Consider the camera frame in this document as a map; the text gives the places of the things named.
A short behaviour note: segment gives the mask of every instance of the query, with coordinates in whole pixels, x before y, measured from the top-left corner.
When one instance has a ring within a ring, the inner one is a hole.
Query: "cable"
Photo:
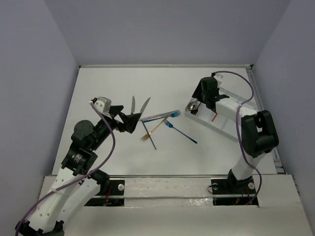
[[[250,200],[250,203],[252,204],[252,201],[251,201],[251,196],[250,196],[250,192],[248,191],[248,189],[247,189],[247,188],[245,188],[245,190],[246,190],[246,192],[247,192],[247,194],[248,194],[248,199]]]
[[[199,105],[197,106],[197,109],[196,109],[196,110],[198,110],[198,108],[200,107],[201,103],[202,103],[202,102],[199,103]]]
[[[252,201],[257,197],[258,193],[260,192],[261,184],[262,184],[262,176],[261,176],[261,173],[259,172],[259,170],[258,170],[255,166],[253,166],[251,163],[249,163],[248,160],[247,160],[247,158],[246,158],[246,156],[245,156],[245,151],[244,151],[244,148],[243,148],[242,139],[241,139],[241,135],[240,135],[240,129],[239,129],[239,116],[240,116],[239,113],[240,113],[241,107],[242,107],[245,103],[251,101],[251,100],[254,98],[254,89],[253,89],[252,85],[250,84],[250,82],[249,82],[244,76],[242,76],[242,75],[240,75],[240,74],[238,74],[238,73],[235,73],[235,72],[232,72],[232,71],[225,71],[225,70],[223,70],[223,71],[216,71],[216,72],[214,72],[213,74],[216,74],[216,73],[229,73],[229,74],[237,75],[237,76],[241,77],[241,78],[250,86],[251,91],[252,91],[251,97],[250,97],[249,99],[245,100],[244,102],[242,102],[242,103],[238,106],[238,108],[237,108],[237,110],[236,110],[236,119],[235,119],[236,133],[237,133],[238,143],[239,143],[240,148],[241,148],[242,156],[243,156],[243,158],[244,158],[246,164],[247,164],[249,167],[251,167],[251,168],[253,168],[254,170],[256,170],[256,172],[257,172],[258,175],[259,175],[259,186],[258,186],[258,188],[257,188],[257,191],[256,191],[255,195],[252,197],[252,199],[251,199],[248,203],[245,204],[245,205],[249,205],[249,204],[252,203]]]
[[[207,187],[207,191],[208,191],[209,193],[213,194],[213,193],[209,190],[209,188],[212,188],[212,185],[210,185],[210,186]]]
[[[86,175],[76,179],[76,180],[73,180],[72,182],[69,182],[59,188],[57,188],[56,190],[59,191],[61,189],[64,189],[64,188],[67,188],[69,187],[70,185],[73,185],[85,178],[87,178],[88,176],[91,176],[93,175],[96,171],[98,171],[107,161],[108,159],[111,157],[111,155],[113,154],[113,151],[115,149],[115,145],[116,145],[116,139],[115,139],[115,135],[114,135],[114,132],[112,130],[112,128],[110,127],[109,123],[107,122],[107,120],[104,118],[104,116],[95,108],[94,104],[92,102],[90,102],[90,105],[91,107],[93,108],[93,110],[100,116],[100,118],[104,121],[105,125],[107,126],[107,128],[109,129],[109,132],[111,133],[112,137],[113,137],[113,145],[112,145],[112,149],[110,150],[108,156],[106,157],[106,159],[98,166],[96,167],[94,170],[88,172]],[[52,194],[54,194],[54,191],[51,191],[49,193],[47,193],[44,197],[42,197],[41,199],[39,199],[26,213],[25,215],[23,216],[23,218],[21,219],[21,221],[19,222],[19,224],[17,225],[16,227],[16,231],[15,231],[15,236],[19,236],[19,231],[20,231],[20,228],[22,226],[22,224],[24,223],[24,221],[26,220],[26,218],[28,217],[28,215],[32,212],[32,210],[34,210],[38,204],[40,204],[42,201],[44,201],[46,198],[48,198],[49,196],[51,196]]]
[[[105,195],[105,203],[108,202],[108,196],[111,194],[112,189],[113,189],[113,186],[111,185],[111,186],[109,187],[108,192],[107,192],[106,195]]]

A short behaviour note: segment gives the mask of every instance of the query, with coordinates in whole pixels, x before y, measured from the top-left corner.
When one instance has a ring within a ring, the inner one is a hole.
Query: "white wall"
[[[44,1],[0,1],[0,235],[52,170],[78,65]]]
[[[285,170],[296,178],[315,233],[315,1],[293,0],[254,66]]]
[[[45,0],[86,64],[255,63],[290,0]]]

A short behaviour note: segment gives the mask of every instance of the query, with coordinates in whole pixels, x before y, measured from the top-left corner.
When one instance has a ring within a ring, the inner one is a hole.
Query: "knife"
[[[135,107],[136,107],[136,101],[135,101],[135,99],[134,99],[134,96],[132,96],[131,114],[134,113]]]
[[[172,111],[172,112],[166,112],[166,113],[162,113],[162,114],[158,114],[158,115],[154,115],[154,116],[150,116],[150,117],[144,117],[144,118],[141,118],[139,119],[139,121],[143,121],[143,120],[146,120],[146,119],[153,119],[153,118],[157,118],[157,117],[165,117],[165,116],[168,116],[168,115],[171,115],[175,112],[178,112],[179,110],[175,110],[175,111]]]
[[[142,113],[144,112],[144,110],[146,109],[146,107],[147,107],[147,105],[148,105],[150,99],[151,99],[151,97],[149,97],[149,98],[145,101],[145,103],[143,104],[143,106],[142,106],[142,108],[141,108],[141,110],[140,110],[140,113],[141,113],[141,114],[142,114]]]

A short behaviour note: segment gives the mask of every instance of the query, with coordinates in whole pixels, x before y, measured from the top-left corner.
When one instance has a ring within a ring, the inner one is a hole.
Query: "screw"
[[[212,184],[212,189],[213,190],[218,190],[219,189],[218,184],[217,183],[213,183]]]
[[[248,188],[250,188],[250,189],[255,189],[255,184],[254,184],[254,183],[249,183],[249,184],[248,184]]]
[[[125,189],[125,186],[121,183],[118,185],[118,190],[123,191]]]

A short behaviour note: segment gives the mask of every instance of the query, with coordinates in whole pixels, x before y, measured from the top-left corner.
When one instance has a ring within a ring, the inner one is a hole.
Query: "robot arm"
[[[237,110],[240,104],[229,96],[219,94],[219,85],[223,76],[212,74],[200,80],[192,97],[217,114],[221,114],[236,122]],[[249,164],[256,167],[260,160],[279,144],[272,116],[269,111],[256,111],[247,107],[239,109],[238,124],[241,125],[241,145]],[[243,189],[252,177],[253,168],[241,157],[229,171],[225,188]]]
[[[132,133],[141,117],[141,113],[123,114],[123,106],[111,106],[111,100],[104,97],[95,98],[91,103],[112,130]],[[123,122],[115,120],[117,115]],[[18,223],[16,229],[19,233],[24,236],[63,236],[64,227],[85,203],[100,190],[108,191],[108,174],[101,170],[93,171],[90,175],[88,173],[97,158],[94,151],[110,133],[103,120],[95,126],[88,120],[75,125],[71,136],[72,144],[47,198],[36,206],[27,221]],[[85,175],[89,175],[88,178],[80,181]]]

